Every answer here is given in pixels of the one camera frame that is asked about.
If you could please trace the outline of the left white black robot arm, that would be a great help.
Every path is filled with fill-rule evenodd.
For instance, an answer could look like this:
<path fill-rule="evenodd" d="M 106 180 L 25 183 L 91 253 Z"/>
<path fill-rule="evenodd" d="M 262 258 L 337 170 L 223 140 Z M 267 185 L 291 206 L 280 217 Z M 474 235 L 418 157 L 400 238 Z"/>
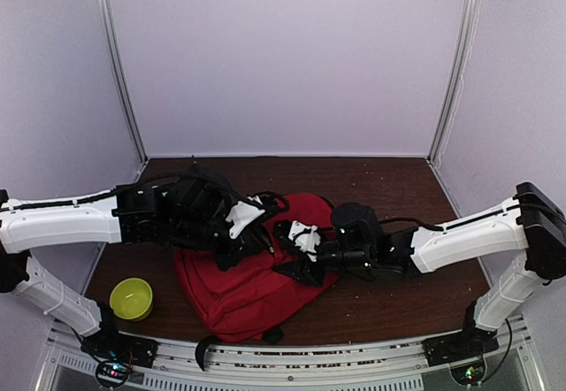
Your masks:
<path fill-rule="evenodd" d="M 23 295 L 66 323 L 109 359 L 122 357 L 126 337 L 105 303 L 72 291 L 32 256 L 32 249 L 85 242 L 204 250 L 220 270 L 272 250 L 263 223 L 288 211 L 271 191 L 244 196 L 201 165 L 162 173 L 92 195 L 40 201 L 1 192 L 1 291 Z"/>

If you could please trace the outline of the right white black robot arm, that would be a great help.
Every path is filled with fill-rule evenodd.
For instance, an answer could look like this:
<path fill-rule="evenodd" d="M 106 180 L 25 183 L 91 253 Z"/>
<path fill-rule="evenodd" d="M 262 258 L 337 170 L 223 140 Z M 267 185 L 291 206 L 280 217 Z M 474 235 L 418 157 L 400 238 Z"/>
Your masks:
<path fill-rule="evenodd" d="M 468 259 L 516 252 L 495 287 L 467 308 L 462 331 L 451 335 L 462 357 L 482 348 L 538 287 L 565 275 L 565 214 L 530 182 L 490 209 L 439 225 L 412 219 L 410 228 L 387 233 L 371 207 L 355 202 L 333 208 L 330 222 L 276 222 L 276 240 L 294 260 L 273 270 L 319 287 L 327 272 L 405 280 Z"/>

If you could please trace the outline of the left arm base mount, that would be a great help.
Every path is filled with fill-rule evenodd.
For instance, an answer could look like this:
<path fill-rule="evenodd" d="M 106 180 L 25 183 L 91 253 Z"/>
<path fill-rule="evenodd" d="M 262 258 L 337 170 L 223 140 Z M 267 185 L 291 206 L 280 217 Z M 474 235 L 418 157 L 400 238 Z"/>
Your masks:
<path fill-rule="evenodd" d="M 135 367 L 151 368 L 158 350 L 155 340 L 122 333 L 118 342 L 105 341 L 94 335 L 82 337 L 77 333 L 75 337 L 80 350 L 95 361 L 96 382 L 108 390 L 124 386 L 134 374 Z"/>

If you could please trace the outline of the red student backpack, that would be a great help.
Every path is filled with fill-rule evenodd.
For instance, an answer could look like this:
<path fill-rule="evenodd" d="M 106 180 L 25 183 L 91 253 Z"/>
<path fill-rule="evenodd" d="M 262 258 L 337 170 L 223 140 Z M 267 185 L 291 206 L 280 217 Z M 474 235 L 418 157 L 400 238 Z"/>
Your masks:
<path fill-rule="evenodd" d="M 264 223 L 273 253 L 263 251 L 246 257 L 222 272 L 209 252 L 175 250 L 173 265 L 180 288 L 209 332 L 195 350 L 195 360 L 202 370 L 206 366 L 205 354 L 212 345 L 280 341 L 281 324 L 339 279 L 336 272 L 329 272 L 311 285 L 275 271 L 298 260 L 276 238 L 279 226 L 291 227 L 296 223 L 291 233 L 284 233 L 291 238 L 306 228 L 323 232 L 331 226 L 333 205 L 328 200 L 310 193 L 291 194 L 286 199 L 290 202 L 289 210 Z"/>

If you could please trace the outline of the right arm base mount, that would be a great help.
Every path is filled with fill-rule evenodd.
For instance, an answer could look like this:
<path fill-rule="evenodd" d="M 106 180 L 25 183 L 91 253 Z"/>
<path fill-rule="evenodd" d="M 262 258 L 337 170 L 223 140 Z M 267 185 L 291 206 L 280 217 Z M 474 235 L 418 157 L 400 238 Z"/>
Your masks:
<path fill-rule="evenodd" d="M 422 345 L 428 365 L 446 365 L 452 380 L 464 387 L 487 378 L 486 355 L 500 347 L 493 333 L 464 331 L 428 338 Z"/>

